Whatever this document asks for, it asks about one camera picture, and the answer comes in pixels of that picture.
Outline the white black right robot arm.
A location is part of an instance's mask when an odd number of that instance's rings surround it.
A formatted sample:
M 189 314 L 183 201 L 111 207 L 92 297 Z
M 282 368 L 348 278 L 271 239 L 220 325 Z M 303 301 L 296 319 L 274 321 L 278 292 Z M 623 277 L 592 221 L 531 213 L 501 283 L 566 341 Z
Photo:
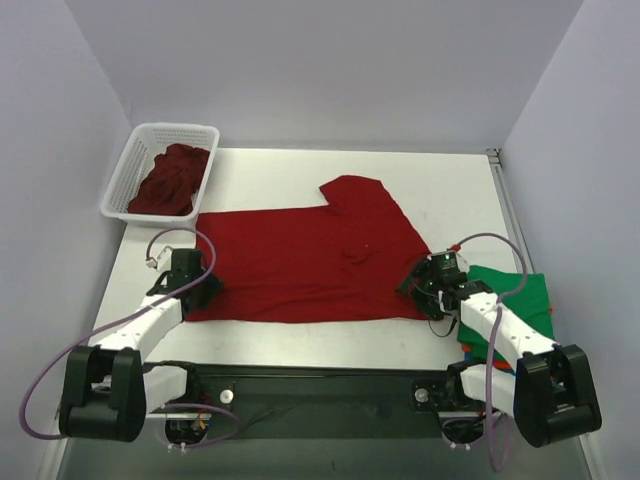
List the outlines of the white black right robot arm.
M 499 301 L 484 281 L 460 269 L 453 251 L 430 254 L 397 289 L 430 320 L 452 316 L 478 333 L 504 358 L 509 371 L 489 359 L 458 362 L 432 391 L 439 411 L 483 403 L 511 417 L 533 447 L 597 431 L 602 426 L 590 364 L 576 345 L 562 346 L 528 325 Z

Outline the red t-shirt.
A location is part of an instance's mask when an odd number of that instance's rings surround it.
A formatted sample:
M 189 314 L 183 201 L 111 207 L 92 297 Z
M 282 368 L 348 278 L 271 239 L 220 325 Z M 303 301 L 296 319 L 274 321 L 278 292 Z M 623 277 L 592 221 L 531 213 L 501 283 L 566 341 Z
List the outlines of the red t-shirt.
M 376 179 L 322 185 L 325 205 L 200 215 L 224 287 L 191 322 L 421 319 L 397 287 L 429 248 Z

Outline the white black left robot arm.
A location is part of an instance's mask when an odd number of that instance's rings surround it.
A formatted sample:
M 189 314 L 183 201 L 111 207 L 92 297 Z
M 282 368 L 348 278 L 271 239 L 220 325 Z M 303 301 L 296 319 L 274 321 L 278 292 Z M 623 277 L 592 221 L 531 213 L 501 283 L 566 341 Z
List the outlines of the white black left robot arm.
M 203 388 L 194 365 L 145 362 L 186 315 L 208 306 L 223 289 L 223 282 L 210 274 L 176 299 L 153 304 L 195 277 L 183 269 L 161 274 L 142 303 L 148 312 L 94 346 L 71 350 L 58 421 L 63 435 L 131 442 L 139 436 L 146 416 L 163 405 L 188 412 L 200 404 Z

